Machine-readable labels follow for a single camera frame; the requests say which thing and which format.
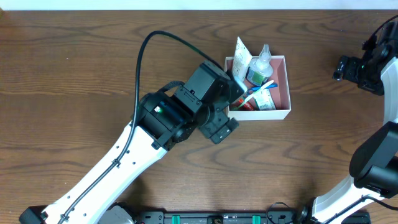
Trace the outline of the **white lotion tube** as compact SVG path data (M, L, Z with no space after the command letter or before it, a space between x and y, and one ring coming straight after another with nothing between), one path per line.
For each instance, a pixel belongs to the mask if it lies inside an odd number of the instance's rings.
M232 73L235 78L244 81L249 63L252 60L252 55L244 45L240 37L237 37L236 50L234 53Z

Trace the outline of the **green toothpaste tube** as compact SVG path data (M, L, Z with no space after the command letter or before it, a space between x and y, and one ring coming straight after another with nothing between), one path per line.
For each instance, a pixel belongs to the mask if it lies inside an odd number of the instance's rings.
M233 111L254 111L254 107L249 102L245 102L243 98L240 98L233 104Z

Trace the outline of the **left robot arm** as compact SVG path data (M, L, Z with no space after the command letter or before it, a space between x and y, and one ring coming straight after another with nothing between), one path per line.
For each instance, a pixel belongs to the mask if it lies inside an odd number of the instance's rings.
M20 223L98 223L149 166L195 129L220 143L237 127L224 109L247 92L231 71L204 61L187 82L172 81L144 95L139 110L106 155L67 194L50 205L28 207Z

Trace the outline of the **small white green packet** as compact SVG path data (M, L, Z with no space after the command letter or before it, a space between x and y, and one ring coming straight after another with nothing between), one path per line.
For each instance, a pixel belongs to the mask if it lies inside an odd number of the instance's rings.
M268 89L261 90L254 95L254 101L260 111L276 110L271 93Z

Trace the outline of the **blue disposable razor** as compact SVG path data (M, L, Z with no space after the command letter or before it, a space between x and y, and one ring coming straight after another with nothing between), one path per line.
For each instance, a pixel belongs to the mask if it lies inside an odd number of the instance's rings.
M278 84L276 84L276 83L271 83L271 84L270 84L269 86L267 86L267 87L255 86L255 87L250 88L250 89L248 90L248 93L253 93L253 92L258 91L258 90L264 90L264 89L270 89L270 88L277 88L277 87L278 87Z

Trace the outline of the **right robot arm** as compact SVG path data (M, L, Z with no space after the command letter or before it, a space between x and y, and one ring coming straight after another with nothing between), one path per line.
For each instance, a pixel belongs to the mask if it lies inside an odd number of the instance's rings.
M397 18L378 27L363 43L361 58L342 56L333 74L384 98L382 127L354 152L349 174L298 212L296 223L359 222L357 211L397 195Z

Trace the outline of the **clear pump bottle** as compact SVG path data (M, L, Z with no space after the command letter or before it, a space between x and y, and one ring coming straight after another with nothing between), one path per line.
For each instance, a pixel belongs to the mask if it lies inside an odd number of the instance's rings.
M246 79L255 86L261 86L273 74L272 55L268 44L264 44L260 55L249 63Z

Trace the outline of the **green white toothbrush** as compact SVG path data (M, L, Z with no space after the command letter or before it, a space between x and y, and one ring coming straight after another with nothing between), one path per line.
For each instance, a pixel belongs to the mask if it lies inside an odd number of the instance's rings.
M267 86L269 86L271 83L274 83L274 80L271 80L271 81L269 81L269 82L266 82L265 84L263 84L262 86L263 87L267 87ZM248 93L248 92L246 92L244 95L243 95L243 97L241 97L241 98L243 98L244 100L245 100L245 102L249 102L249 100L251 100L253 97L254 97L254 95L256 94L256 93L258 93L258 92L260 92L261 90L258 90L258 91L255 91L255 92L253 92L253 93Z

